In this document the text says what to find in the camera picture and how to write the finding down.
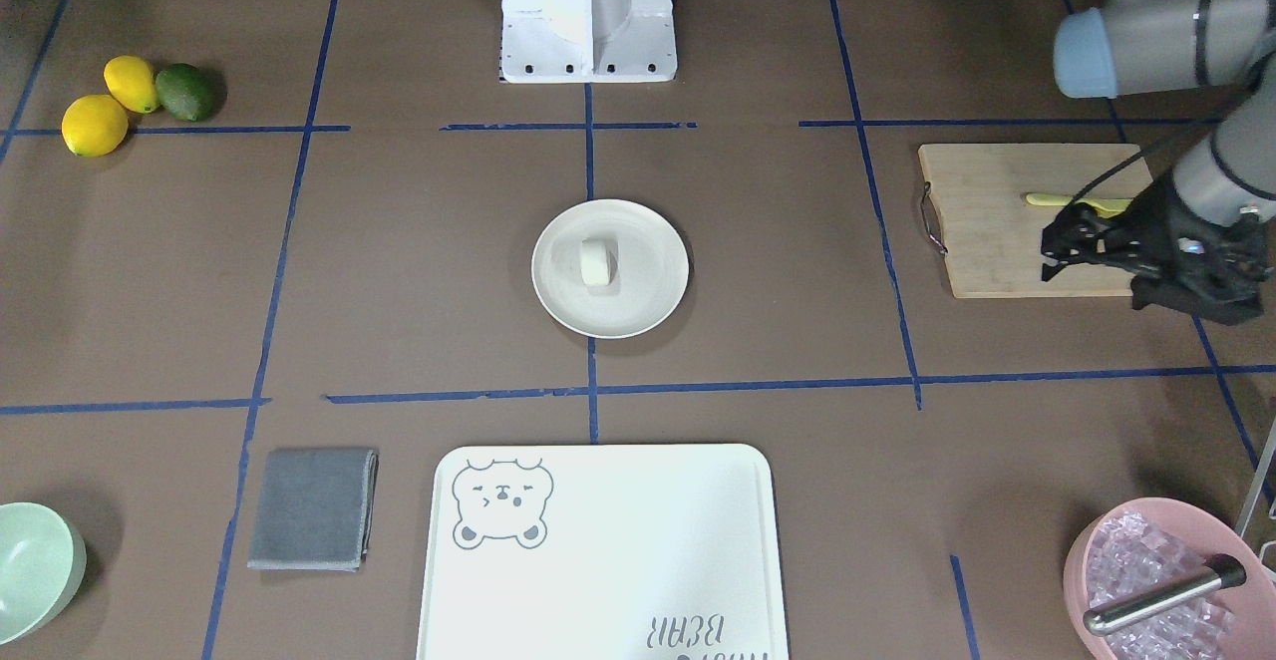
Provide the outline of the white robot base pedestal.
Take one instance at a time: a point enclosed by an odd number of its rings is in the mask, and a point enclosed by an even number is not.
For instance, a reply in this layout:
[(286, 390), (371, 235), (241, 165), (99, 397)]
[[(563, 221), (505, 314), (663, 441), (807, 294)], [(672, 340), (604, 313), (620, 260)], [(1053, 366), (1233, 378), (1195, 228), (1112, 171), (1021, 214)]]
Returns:
[(639, 84), (676, 77), (672, 0), (501, 0), (498, 77)]

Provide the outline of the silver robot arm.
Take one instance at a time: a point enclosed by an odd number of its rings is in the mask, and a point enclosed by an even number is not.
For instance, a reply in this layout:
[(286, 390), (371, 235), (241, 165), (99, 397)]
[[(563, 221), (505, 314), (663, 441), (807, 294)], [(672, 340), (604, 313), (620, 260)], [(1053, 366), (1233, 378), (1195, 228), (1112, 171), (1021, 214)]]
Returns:
[(1221, 123), (1120, 213), (1077, 191), (1041, 231), (1041, 278), (1068, 266), (1131, 274), (1131, 306), (1234, 327), (1263, 313), (1275, 209), (1273, 0), (1105, 0), (1057, 31), (1063, 94), (1238, 86)]

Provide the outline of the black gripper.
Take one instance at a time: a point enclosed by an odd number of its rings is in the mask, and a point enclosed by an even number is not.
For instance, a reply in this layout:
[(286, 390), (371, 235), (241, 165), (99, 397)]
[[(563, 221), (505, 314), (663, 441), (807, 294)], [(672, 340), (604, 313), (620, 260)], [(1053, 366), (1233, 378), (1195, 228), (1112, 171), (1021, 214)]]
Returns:
[(1233, 223), (1205, 220), (1162, 175), (1122, 214), (1071, 204), (1041, 231), (1041, 282), (1073, 266), (1134, 274), (1131, 305), (1148, 305), (1235, 327), (1265, 311), (1261, 286), (1272, 274), (1266, 222), (1256, 204)]

